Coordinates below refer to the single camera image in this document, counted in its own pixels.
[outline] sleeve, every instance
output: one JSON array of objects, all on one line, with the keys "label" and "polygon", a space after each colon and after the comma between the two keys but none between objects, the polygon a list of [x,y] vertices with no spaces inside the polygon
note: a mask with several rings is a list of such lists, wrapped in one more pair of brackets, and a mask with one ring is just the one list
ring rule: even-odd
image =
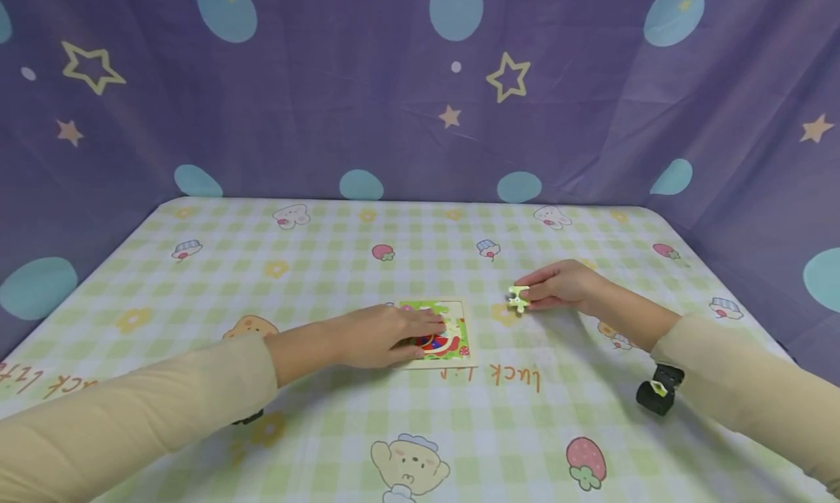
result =
[{"label": "sleeve", "polygon": [[226,339],[0,421],[0,501],[89,502],[276,396],[259,336]]},{"label": "sleeve", "polygon": [[684,317],[651,352],[685,372],[699,413],[762,444],[840,499],[840,389],[706,319]]}]

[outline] wrist strap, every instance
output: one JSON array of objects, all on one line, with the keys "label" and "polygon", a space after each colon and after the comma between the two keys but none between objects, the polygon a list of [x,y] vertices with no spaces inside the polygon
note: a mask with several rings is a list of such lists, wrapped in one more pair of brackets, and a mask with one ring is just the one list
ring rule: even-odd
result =
[{"label": "wrist strap", "polygon": [[636,403],[664,416],[674,405],[677,389],[685,379],[685,372],[667,364],[657,364],[653,379],[639,385],[636,391]]}]

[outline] checkered tablecloth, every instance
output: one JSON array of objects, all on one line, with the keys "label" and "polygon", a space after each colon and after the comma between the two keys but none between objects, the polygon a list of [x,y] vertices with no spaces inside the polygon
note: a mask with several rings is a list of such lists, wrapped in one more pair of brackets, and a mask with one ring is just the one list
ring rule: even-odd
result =
[{"label": "checkered tablecloth", "polygon": [[505,308],[515,278],[564,258],[782,354],[640,208],[181,198],[6,359],[0,415],[219,340],[244,316],[285,330],[375,303],[463,297],[478,368],[323,370],[101,501],[831,501],[684,405],[646,413],[634,397],[651,361],[596,320]]}]

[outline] blue oval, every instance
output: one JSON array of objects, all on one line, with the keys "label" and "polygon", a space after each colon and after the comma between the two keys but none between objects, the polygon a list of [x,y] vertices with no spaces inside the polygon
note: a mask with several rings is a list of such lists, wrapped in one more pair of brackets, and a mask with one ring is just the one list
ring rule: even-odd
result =
[{"label": "blue oval", "polygon": [[338,190],[349,200],[380,200],[385,193],[385,188],[374,173],[365,170],[345,173],[338,182]]},{"label": "blue oval", "polygon": [[469,38],[481,23],[484,0],[430,0],[429,16],[437,34],[452,42]]},{"label": "blue oval", "polygon": [[514,171],[503,176],[496,191],[505,203],[526,203],[542,192],[543,183],[533,173]]},{"label": "blue oval", "polygon": [[12,18],[9,17],[9,12],[0,1],[0,44],[5,44],[10,38],[12,38]]},{"label": "blue oval", "polygon": [[662,172],[650,188],[651,195],[676,195],[688,187],[694,168],[686,159],[676,159]]},{"label": "blue oval", "polygon": [[222,187],[216,179],[198,166],[184,164],[175,170],[175,183],[190,197],[222,197]]},{"label": "blue oval", "polygon": [[195,0],[204,23],[222,40],[238,44],[257,30],[257,10],[251,0]]},{"label": "blue oval", "polygon": [[814,255],[805,265],[802,279],[814,300],[840,312],[840,248]]},{"label": "blue oval", "polygon": [[44,257],[18,268],[0,284],[0,305],[24,321],[50,315],[79,283],[67,259]]},{"label": "blue oval", "polygon": [[700,23],[706,0],[655,0],[645,18],[645,39],[651,45],[679,44]]}]

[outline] purple curtain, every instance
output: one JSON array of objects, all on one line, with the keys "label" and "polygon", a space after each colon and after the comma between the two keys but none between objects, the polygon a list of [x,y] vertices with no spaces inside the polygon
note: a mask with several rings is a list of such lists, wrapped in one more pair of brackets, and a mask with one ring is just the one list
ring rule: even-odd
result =
[{"label": "purple curtain", "polygon": [[0,354],[185,193],[626,204],[840,385],[838,5],[0,0]]}]

